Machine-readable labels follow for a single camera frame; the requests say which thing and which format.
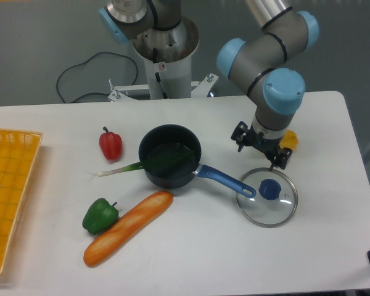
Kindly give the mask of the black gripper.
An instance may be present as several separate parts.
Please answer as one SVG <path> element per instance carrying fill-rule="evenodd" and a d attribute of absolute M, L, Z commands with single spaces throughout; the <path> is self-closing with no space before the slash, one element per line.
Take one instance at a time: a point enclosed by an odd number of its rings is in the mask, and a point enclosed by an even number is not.
<path fill-rule="evenodd" d="M 280 168 L 285 170 L 290 162 L 293 150 L 288 147 L 279 147 L 281 138 L 267 139 L 263 132 L 257 132 L 253 126 L 248 126 L 240 121 L 232 132 L 231 139 L 237 144 L 237 151 L 240 152 L 244 147 L 252 146 L 256 150 L 264 153 L 271 162 L 269 170 Z"/>

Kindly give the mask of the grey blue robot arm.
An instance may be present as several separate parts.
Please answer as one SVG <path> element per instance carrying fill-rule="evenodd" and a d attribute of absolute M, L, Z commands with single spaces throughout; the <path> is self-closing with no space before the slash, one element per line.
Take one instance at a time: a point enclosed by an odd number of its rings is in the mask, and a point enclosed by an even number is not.
<path fill-rule="evenodd" d="M 316 42 L 319 25 L 287 1 L 249 1 L 248 6 L 263 34 L 252 43 L 228 41 L 216 58 L 220 72 L 257 108 L 252 124 L 239 123 L 231 138 L 283 169 L 292 149 L 282 139 L 305 93 L 302 76 L 284 64 Z M 99 15 L 116 42 L 131 42 L 144 59 L 152 99 L 191 95 L 191 56 L 199 32 L 182 14 L 180 1 L 109 1 Z"/>

